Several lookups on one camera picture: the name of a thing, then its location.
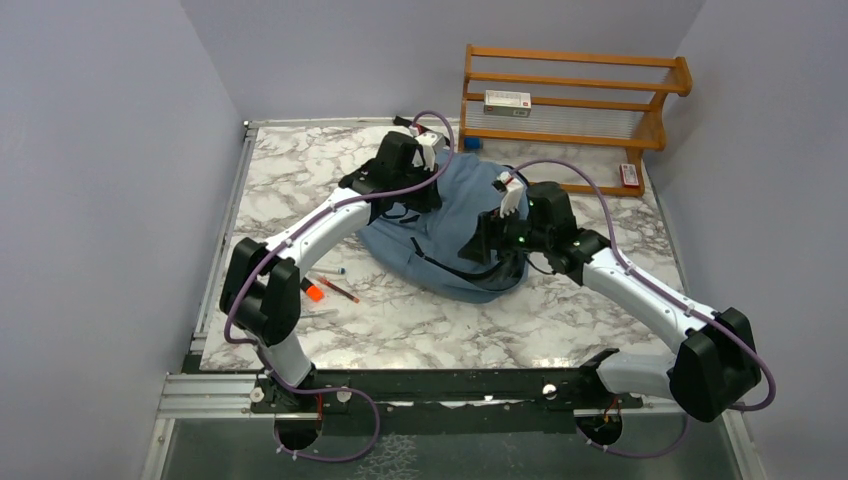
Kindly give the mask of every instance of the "shelf slat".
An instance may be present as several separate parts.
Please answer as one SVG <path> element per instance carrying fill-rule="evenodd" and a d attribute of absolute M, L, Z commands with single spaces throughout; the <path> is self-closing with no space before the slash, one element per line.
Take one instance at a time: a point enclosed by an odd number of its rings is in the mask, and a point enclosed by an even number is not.
<path fill-rule="evenodd" d="M 553 133 L 528 133 L 510 130 L 486 130 L 466 128 L 466 137 L 488 138 L 491 140 L 520 140 L 542 143 L 573 143 L 577 145 L 598 145 L 602 147 L 632 147 L 656 149 L 657 142 L 640 139 L 592 137 L 586 135 L 557 135 Z"/>
<path fill-rule="evenodd" d="M 466 100 L 470 102 L 482 102 L 482 93 L 468 93 Z M 651 106 L 647 103 L 623 103 L 623 102 L 599 102 L 597 100 L 577 100 L 571 98 L 549 98 L 532 97 L 533 105 L 544 105 L 548 107 L 572 107 L 572 108 L 595 108 L 598 110 L 624 110 L 628 112 L 650 112 Z"/>
<path fill-rule="evenodd" d="M 535 75 L 518 75 L 513 73 L 469 72 L 469 80 L 479 82 L 529 83 L 535 85 L 556 85 L 560 87 L 608 88 L 613 90 L 635 90 L 644 92 L 688 93 L 680 85 L 619 82 L 612 80 L 593 80 L 588 78 L 539 77 Z"/>
<path fill-rule="evenodd" d="M 517 48 L 471 47 L 474 57 L 514 58 L 520 60 L 548 60 L 553 62 L 600 63 L 606 65 L 635 65 L 639 67 L 677 66 L 674 59 L 656 57 L 630 57 L 623 55 L 598 55 L 593 53 L 548 52 Z"/>

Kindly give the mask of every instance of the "blue backpack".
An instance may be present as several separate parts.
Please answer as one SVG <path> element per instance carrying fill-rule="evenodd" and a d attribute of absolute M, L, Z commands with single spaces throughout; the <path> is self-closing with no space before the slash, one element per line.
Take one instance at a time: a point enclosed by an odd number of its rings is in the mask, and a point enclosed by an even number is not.
<path fill-rule="evenodd" d="M 447 160 L 436 158 L 441 166 Z M 456 154 L 437 180 L 442 208 L 420 214 L 396 204 L 358 232 L 371 255 L 405 280 L 454 300 L 486 303 L 527 279 L 522 257 L 488 265 L 459 258 L 459 250 L 477 228 L 477 216 L 500 206 L 501 194 L 492 182 L 507 167 L 482 162 L 471 153 Z M 527 198 L 518 213 L 526 218 Z"/>

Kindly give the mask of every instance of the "white wall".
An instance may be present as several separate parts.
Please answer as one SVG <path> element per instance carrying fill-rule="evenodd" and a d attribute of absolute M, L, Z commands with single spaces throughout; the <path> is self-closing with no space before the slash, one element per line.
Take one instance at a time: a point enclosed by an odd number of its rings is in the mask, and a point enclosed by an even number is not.
<path fill-rule="evenodd" d="M 0 2 L 0 477 L 140 473 L 241 144 L 176 0 Z"/>
<path fill-rule="evenodd" d="M 846 25 L 844 0 L 708 0 L 678 50 L 695 88 L 648 163 L 692 294 L 746 312 L 775 372 L 747 415 L 775 479 L 848 466 Z"/>
<path fill-rule="evenodd" d="M 458 115 L 468 43 L 671 56 L 703 1 L 182 4 L 239 113 L 261 120 Z"/>

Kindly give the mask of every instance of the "marble table top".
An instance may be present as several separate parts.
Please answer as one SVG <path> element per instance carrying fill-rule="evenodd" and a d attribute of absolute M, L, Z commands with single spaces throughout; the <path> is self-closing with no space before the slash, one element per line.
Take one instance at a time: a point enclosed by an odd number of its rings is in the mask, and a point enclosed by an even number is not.
<path fill-rule="evenodd" d="M 245 236 L 264 240 L 312 211 L 343 174 L 374 156 L 391 129 L 403 131 L 387 124 L 260 129 L 230 245 Z M 504 164 L 536 158 L 568 160 L 601 185 L 617 184 L 617 165 L 625 161 L 623 150 L 601 147 L 494 141 L 484 147 L 479 152 L 482 159 Z M 575 180 L 574 174 L 556 165 L 525 172 L 531 181 Z M 621 249 L 658 279 L 682 290 L 650 186 L 642 198 L 610 198 L 609 203 Z M 579 225 L 606 234 L 594 196 L 573 195 L 572 205 Z M 540 267 L 547 266 L 544 259 L 536 260 Z M 303 318 L 297 326 L 305 352 L 319 368 L 572 367 L 607 347 L 633 353 L 666 349 L 612 301 L 564 276 L 531 269 L 528 281 L 513 293 L 472 305 L 439 297 L 385 271 L 355 236 L 337 245 L 319 264 L 343 266 L 347 274 L 331 280 L 361 298 L 354 304 L 328 289 L 317 304 L 302 296 L 304 312 L 333 308 L 340 312 Z M 220 288 L 219 282 L 216 304 Z M 201 369 L 259 368 L 252 347 L 224 341 L 224 321 L 225 315 L 216 309 Z"/>

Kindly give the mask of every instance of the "blue object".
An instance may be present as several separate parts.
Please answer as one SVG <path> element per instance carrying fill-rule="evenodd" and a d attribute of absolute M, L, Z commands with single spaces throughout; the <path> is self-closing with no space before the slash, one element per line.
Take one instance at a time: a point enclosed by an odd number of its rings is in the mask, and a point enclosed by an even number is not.
<path fill-rule="evenodd" d="M 447 155 L 441 154 L 436 163 L 441 165 L 446 159 Z M 473 153 L 457 154 L 437 183 L 442 208 L 419 214 L 405 212 L 402 206 L 395 205 L 386 213 L 391 219 L 378 218 L 358 232 L 359 238 L 378 262 L 411 283 L 455 300 L 490 302 L 527 279 L 524 259 L 513 264 L 510 271 L 500 272 L 508 275 L 488 275 L 472 281 L 448 269 L 473 276 L 491 271 L 497 265 L 494 258 L 488 265 L 464 260 L 458 252 L 474 234 L 477 216 L 500 205 L 501 195 L 492 182 L 506 170 L 507 167 L 480 161 Z M 528 210 L 525 197 L 518 212 L 526 218 Z"/>
<path fill-rule="evenodd" d="M 483 139 L 478 137 L 465 137 L 465 141 L 462 142 L 465 150 L 480 150 L 483 148 Z"/>

